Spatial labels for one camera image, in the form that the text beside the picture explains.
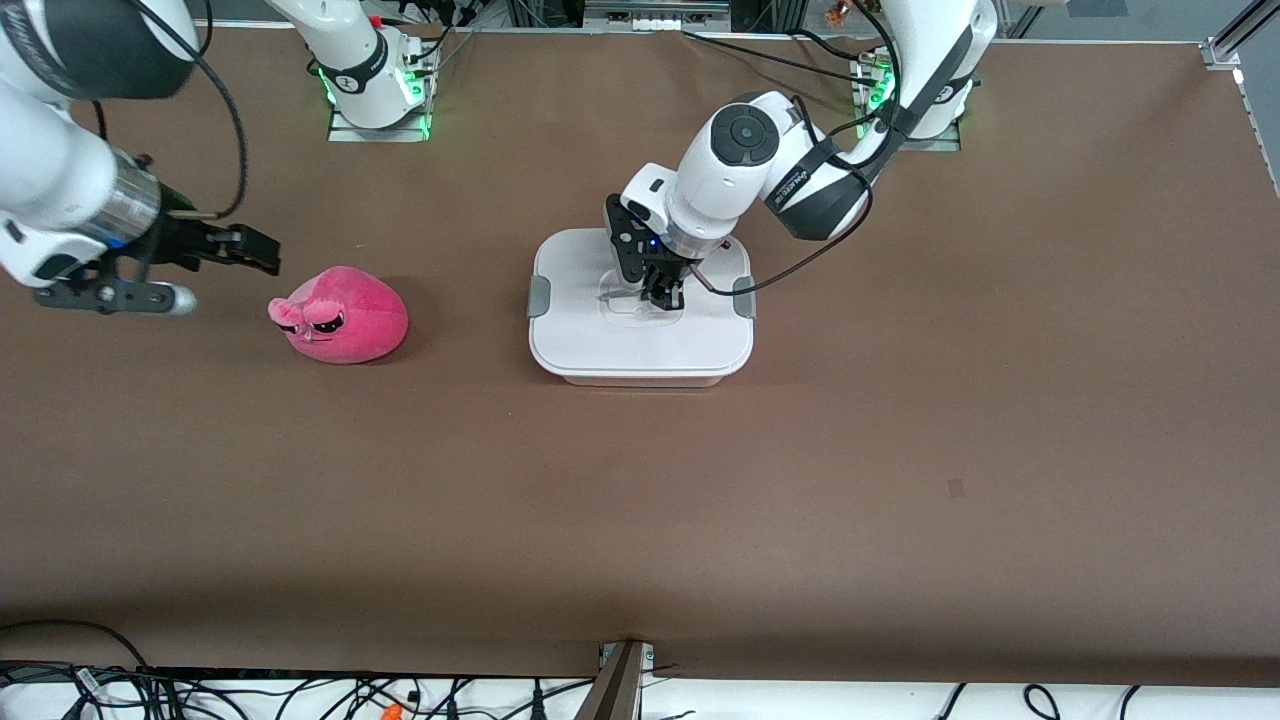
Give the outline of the white box lid grey clips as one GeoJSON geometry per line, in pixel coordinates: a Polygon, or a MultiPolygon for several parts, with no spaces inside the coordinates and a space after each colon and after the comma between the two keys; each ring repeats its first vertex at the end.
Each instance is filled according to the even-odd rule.
{"type": "Polygon", "coordinates": [[[544,370],[658,375],[730,375],[749,360],[755,334],[755,283],[746,249],[728,237],[701,265],[733,297],[684,284],[685,309],[662,311],[616,270],[605,229],[568,229],[539,247],[527,295],[527,341],[544,370]]]}

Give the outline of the pink plush toy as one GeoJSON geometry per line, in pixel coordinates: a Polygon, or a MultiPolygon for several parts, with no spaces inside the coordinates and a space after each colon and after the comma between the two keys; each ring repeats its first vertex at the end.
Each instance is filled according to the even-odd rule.
{"type": "Polygon", "coordinates": [[[353,266],[333,266],[289,296],[273,299],[268,316],[298,354],[325,364],[355,365],[396,351],[410,314],[385,282],[353,266]]]}

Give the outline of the pale pink box base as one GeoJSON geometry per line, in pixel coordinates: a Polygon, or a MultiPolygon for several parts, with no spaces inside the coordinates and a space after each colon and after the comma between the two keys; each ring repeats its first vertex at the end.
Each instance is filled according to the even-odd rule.
{"type": "Polygon", "coordinates": [[[628,389],[701,389],[716,386],[730,375],[728,373],[707,374],[690,372],[658,375],[622,375],[612,372],[575,373],[561,369],[553,369],[549,373],[572,386],[628,389]]]}

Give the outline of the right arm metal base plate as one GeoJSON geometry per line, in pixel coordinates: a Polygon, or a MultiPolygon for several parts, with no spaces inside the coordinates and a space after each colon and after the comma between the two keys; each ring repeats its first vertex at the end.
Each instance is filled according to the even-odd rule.
{"type": "Polygon", "coordinates": [[[326,138],[329,142],[346,143],[420,143],[429,140],[430,129],[431,113],[425,106],[413,108],[393,126],[376,129],[352,124],[333,106],[326,138]]]}

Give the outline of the grey metal rail bracket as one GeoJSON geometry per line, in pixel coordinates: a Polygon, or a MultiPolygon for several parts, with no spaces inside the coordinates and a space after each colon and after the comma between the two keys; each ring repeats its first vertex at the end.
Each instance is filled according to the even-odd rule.
{"type": "Polygon", "coordinates": [[[732,13],[730,0],[582,0],[582,28],[728,33],[732,13]]]}

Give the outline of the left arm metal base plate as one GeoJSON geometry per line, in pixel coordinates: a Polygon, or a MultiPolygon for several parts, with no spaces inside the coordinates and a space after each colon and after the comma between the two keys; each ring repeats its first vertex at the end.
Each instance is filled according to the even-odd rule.
{"type": "MultiPolygon", "coordinates": [[[[891,100],[896,90],[896,74],[891,68],[887,47],[881,45],[859,53],[849,63],[849,69],[855,78],[851,86],[856,117],[874,118],[879,109],[891,100]]],[[[929,138],[911,138],[905,143],[905,147],[929,152],[959,151],[961,149],[960,124],[965,110],[966,104],[961,101],[957,105],[955,117],[941,133],[929,138]]]]}

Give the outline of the aluminium post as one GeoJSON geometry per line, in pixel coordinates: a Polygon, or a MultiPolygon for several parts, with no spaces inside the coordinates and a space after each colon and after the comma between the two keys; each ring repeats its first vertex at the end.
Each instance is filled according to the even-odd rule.
{"type": "Polygon", "coordinates": [[[641,684],[655,669],[653,646],[637,639],[600,647],[600,670],[573,720],[640,720],[641,684]]]}

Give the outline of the aluminium frame profile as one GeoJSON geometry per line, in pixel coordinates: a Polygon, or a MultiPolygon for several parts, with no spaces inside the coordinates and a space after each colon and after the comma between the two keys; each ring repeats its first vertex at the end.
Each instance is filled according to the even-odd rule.
{"type": "Polygon", "coordinates": [[[1249,0],[1213,37],[1235,45],[1240,51],[1277,17],[1280,17],[1280,0],[1249,0]]]}

